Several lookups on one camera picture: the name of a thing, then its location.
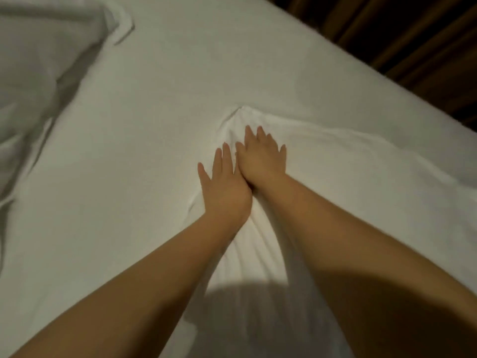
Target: hand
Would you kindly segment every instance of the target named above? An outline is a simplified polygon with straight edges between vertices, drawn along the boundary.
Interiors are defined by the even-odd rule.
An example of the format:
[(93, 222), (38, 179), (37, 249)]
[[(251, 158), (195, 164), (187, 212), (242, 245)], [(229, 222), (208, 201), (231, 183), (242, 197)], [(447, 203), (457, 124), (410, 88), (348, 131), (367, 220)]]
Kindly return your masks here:
[(215, 151), (212, 179), (206, 173), (202, 163), (199, 163), (199, 178), (202, 195), (206, 206), (206, 214), (218, 223), (225, 223), (236, 234), (247, 221), (252, 210), (252, 191), (244, 180), (239, 164), (232, 166), (232, 156), (227, 143), (222, 150)]
[(237, 160), (245, 179), (258, 189), (263, 189), (277, 174), (285, 174), (287, 148), (278, 150), (271, 134), (260, 126), (257, 136), (250, 126), (245, 128), (245, 145), (236, 143)]

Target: dark curtain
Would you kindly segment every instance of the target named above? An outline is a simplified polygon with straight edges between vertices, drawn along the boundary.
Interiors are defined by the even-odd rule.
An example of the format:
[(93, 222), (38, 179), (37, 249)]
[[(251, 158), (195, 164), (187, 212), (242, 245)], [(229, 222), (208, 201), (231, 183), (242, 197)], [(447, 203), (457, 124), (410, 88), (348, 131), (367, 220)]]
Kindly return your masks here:
[(477, 0), (270, 0), (477, 130)]

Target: person's right arm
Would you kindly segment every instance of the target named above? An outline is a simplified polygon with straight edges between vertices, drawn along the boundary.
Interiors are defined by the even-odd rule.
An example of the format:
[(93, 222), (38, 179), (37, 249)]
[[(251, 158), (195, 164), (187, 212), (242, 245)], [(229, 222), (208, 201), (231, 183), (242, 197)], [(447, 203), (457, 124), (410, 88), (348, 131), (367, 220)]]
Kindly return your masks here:
[(301, 252), (358, 358), (477, 357), (477, 298), (407, 246), (285, 174), (262, 128), (237, 144), (240, 169)]

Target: person's left hand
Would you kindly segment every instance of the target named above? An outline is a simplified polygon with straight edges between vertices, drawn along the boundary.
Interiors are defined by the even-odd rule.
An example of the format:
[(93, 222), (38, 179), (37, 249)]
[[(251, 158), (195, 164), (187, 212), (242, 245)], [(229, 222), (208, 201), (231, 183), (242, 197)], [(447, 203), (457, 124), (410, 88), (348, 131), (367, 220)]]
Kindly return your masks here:
[(224, 143), (215, 151), (212, 179), (202, 163), (198, 165), (206, 214), (217, 223), (225, 223), (233, 234), (247, 221), (252, 210), (252, 191), (244, 180), (239, 164), (232, 166), (230, 147)]

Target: person's right hand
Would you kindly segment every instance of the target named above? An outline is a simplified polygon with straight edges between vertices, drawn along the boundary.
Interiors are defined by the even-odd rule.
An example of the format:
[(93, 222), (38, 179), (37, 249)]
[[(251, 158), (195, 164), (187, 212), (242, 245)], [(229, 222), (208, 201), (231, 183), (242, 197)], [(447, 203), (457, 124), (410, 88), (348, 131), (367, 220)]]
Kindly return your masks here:
[(271, 134), (265, 134), (260, 126), (255, 136), (250, 126), (245, 128), (245, 145), (237, 142), (237, 161), (245, 179), (258, 189), (277, 174), (285, 173), (287, 149), (282, 145), (278, 150), (277, 142)]

